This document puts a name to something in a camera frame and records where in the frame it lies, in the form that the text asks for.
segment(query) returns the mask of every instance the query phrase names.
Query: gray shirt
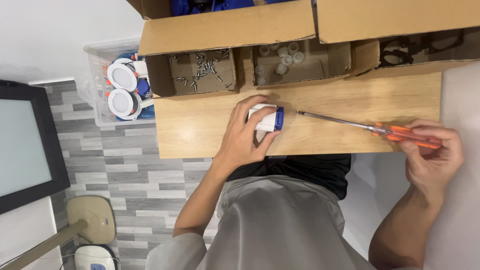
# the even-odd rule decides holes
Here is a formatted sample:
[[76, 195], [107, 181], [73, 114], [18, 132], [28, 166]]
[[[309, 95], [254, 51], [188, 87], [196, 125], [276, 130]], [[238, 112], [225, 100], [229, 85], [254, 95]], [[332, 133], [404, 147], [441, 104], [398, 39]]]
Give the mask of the gray shirt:
[[310, 182], [282, 175], [227, 182], [217, 215], [208, 251], [200, 235], [182, 234], [154, 248], [145, 270], [375, 269], [342, 237], [338, 197]]

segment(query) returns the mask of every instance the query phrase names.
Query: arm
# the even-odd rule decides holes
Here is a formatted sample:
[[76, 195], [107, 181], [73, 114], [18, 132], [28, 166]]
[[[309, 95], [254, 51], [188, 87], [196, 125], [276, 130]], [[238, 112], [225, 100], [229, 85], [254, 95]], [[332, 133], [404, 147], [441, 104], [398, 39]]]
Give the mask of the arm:
[[203, 236], [227, 177], [241, 165], [264, 159], [280, 131], [265, 135], [258, 147], [253, 144], [253, 132], [258, 122], [276, 110], [274, 107], [263, 107], [254, 112], [246, 123], [245, 119], [249, 109], [266, 101], [268, 97], [257, 95], [237, 103], [230, 116], [220, 150], [207, 174], [182, 208], [173, 228], [173, 237], [184, 233]]
[[370, 242], [369, 261], [378, 270], [422, 269], [430, 228], [444, 202], [445, 188], [463, 163], [458, 132], [441, 123], [415, 120], [406, 127], [419, 135], [442, 139], [439, 149], [401, 142], [407, 156], [407, 193], [385, 217]]

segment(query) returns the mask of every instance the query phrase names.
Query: plastic storage basket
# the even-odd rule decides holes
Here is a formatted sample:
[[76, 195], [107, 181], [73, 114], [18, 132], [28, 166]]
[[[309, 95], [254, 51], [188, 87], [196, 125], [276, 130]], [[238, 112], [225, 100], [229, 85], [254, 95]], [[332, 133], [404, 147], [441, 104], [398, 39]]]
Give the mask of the plastic storage basket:
[[137, 52], [139, 45], [140, 38], [131, 38], [89, 44], [84, 47], [88, 56], [91, 75], [91, 87], [89, 88], [93, 91], [93, 110], [97, 126], [155, 123], [155, 118], [120, 121], [115, 118], [107, 105], [108, 97], [105, 94], [113, 90], [113, 87], [107, 84], [108, 66], [122, 53]]

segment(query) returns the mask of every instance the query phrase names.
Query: black frame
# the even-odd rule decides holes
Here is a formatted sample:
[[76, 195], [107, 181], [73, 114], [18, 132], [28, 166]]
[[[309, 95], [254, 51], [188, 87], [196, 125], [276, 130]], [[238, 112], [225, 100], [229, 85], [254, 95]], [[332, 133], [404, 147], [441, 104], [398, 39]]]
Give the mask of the black frame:
[[70, 180], [60, 148], [45, 88], [33, 86], [0, 86], [0, 99], [29, 100], [43, 144], [51, 181], [0, 197], [0, 214], [50, 196], [70, 187]]

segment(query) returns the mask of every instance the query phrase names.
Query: gray wood-pattern floor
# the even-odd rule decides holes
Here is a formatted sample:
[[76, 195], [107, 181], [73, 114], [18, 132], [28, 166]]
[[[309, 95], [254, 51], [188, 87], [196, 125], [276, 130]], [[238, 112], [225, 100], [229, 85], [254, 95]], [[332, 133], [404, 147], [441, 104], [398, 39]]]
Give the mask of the gray wood-pattern floor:
[[[98, 127], [93, 108], [75, 84], [46, 87], [72, 186], [52, 196], [57, 228], [68, 224], [69, 198], [98, 195], [110, 200], [117, 237], [108, 246], [122, 270], [143, 270], [150, 250], [172, 237], [173, 225], [212, 158], [160, 159], [155, 124]], [[213, 218], [207, 246], [217, 232]], [[64, 244], [62, 254], [75, 251]], [[73, 269], [69, 259], [65, 269]]]

